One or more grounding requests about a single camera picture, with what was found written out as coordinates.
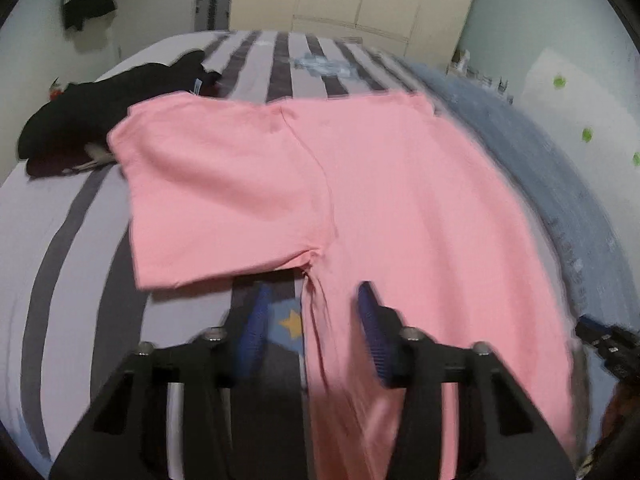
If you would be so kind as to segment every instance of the beige cabinet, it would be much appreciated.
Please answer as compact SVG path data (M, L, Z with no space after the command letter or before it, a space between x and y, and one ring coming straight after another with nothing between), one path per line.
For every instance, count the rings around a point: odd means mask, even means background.
M393 54L448 65L472 0L231 0L235 30L359 38Z

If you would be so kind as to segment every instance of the striped bed sheet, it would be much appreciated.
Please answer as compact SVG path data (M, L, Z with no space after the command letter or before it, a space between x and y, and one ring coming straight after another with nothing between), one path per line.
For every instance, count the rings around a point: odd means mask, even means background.
M261 104L286 96L425 91L405 66L384 54L270 31L167 38L102 78L144 62L169 64L194 48L205 49L204 66L222 74L222 98ZM292 62L312 56L348 65L357 76ZM539 220L530 217L544 238ZM273 322L259 376L229 396L233 453L240 459L236 473L247 479L314 478L303 345L296 333L300 276L287 270L141 292L134 285L128 224L127 184L118 166L30 181L20 163L0 188L0 420L22 453L46 476L90 401L139 341L171 346L219 325L260 279L273 289ZM548 251L554 265L545 243L540 250ZM549 275L557 277L557 268ZM563 296L559 283L556 288ZM569 316L566 301L559 298L559 304Z

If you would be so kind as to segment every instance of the metal bolt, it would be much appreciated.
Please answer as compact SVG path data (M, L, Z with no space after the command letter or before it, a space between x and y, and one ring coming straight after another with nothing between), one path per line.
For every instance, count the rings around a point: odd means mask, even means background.
M156 346L153 343L150 343L149 341L141 341L136 348L136 354L151 355L151 352L153 352L155 349Z
M400 331L400 337L407 341L420 341L426 336L422 330L413 326L405 326Z
M226 337L226 330L221 326L212 326L202 333L202 337L207 341L222 341Z
M492 353L491 347L484 341L478 341L473 345L473 351L478 355L490 355Z

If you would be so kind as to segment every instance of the star print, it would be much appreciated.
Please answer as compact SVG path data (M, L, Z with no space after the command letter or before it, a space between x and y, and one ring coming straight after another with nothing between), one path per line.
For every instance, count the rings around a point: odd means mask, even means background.
M278 324L289 330L290 338L298 339L302 336L302 318L295 310L290 310L289 317L279 321Z

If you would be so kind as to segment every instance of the pink t-shirt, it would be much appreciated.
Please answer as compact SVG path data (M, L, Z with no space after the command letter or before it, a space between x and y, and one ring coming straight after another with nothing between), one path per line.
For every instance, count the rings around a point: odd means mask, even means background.
M421 94L281 100L176 93L110 135L129 181L141 288L301 267L321 480L382 480L402 391L374 373L354 309L371 280L437 341L491 343L562 443L570 358L526 218L496 167ZM445 397L442 478L456 412Z

